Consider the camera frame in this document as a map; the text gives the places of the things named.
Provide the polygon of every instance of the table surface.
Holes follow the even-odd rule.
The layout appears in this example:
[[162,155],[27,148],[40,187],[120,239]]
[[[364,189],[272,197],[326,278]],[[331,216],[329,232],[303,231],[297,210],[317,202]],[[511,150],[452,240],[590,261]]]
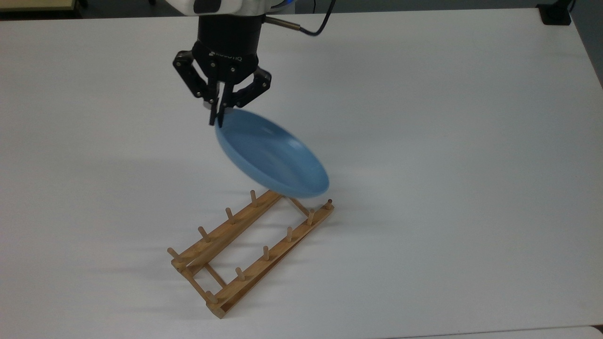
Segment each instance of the table surface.
[[[573,25],[535,9],[335,14],[317,38],[265,25],[273,86],[247,108],[314,150],[331,187],[303,203],[336,209],[222,320],[166,248],[262,188],[171,66],[196,30],[191,17],[0,22],[3,337],[603,323],[603,90]],[[275,208],[213,261],[225,280],[303,220]]]

